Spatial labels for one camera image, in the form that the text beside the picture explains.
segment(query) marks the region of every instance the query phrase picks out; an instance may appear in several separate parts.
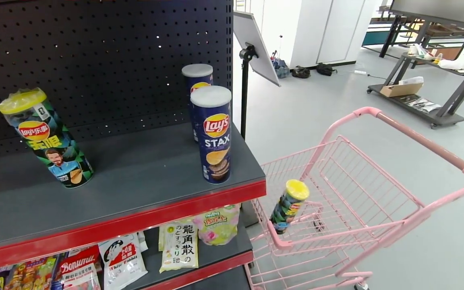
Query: cart caster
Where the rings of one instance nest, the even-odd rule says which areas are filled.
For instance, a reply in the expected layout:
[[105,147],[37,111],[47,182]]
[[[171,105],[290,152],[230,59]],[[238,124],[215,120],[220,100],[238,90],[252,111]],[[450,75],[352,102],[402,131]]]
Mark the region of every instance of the cart caster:
[[368,288],[368,284],[366,283],[364,285],[357,283],[354,285],[354,289],[355,290],[370,290],[370,288]]
[[315,225],[315,228],[318,232],[322,232],[325,229],[325,225],[320,222],[317,217],[315,217],[315,220],[313,220],[313,224]]

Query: yellow can lid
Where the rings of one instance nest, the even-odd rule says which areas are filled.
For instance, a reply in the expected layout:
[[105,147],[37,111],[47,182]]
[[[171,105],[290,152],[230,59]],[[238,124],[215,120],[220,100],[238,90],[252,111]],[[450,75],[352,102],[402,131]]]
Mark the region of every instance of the yellow can lid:
[[297,200],[306,200],[309,197],[309,188],[300,180],[290,179],[286,182],[286,192]]
[[9,94],[8,98],[0,103],[0,112],[3,114],[16,114],[42,103],[45,99],[46,94],[39,88],[18,90]]

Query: white can lid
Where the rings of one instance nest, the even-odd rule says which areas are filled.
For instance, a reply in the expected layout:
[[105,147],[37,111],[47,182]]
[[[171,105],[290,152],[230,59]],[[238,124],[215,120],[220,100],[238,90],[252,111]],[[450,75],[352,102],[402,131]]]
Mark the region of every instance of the white can lid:
[[202,108],[215,108],[230,103],[232,92],[221,86],[206,86],[191,93],[191,103]]
[[190,64],[182,68],[182,74],[186,77],[205,77],[212,71],[212,66],[209,64]]

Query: green chip can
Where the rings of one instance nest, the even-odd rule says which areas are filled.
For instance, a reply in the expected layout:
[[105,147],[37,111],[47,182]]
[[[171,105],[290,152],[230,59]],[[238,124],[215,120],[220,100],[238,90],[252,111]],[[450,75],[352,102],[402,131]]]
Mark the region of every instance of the green chip can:
[[85,154],[41,89],[10,94],[0,103],[0,112],[64,186],[73,189],[92,178]]
[[291,179],[286,182],[286,188],[269,219],[275,231],[282,235],[295,218],[302,203],[309,197],[309,188],[300,180]]

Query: lay's logo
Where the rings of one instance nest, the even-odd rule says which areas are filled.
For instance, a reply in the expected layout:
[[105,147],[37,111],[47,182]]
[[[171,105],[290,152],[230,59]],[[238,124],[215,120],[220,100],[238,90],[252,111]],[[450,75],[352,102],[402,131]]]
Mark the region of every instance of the lay's logo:
[[227,114],[214,114],[203,122],[205,134],[212,138],[223,136],[228,129],[230,117]]
[[50,127],[44,122],[24,121],[19,124],[19,133],[28,140],[40,141],[50,137]]
[[191,87],[191,92],[194,92],[195,90],[199,88],[203,88],[207,86],[210,86],[210,84],[205,83],[204,81],[200,81],[199,83],[193,84],[193,86]]

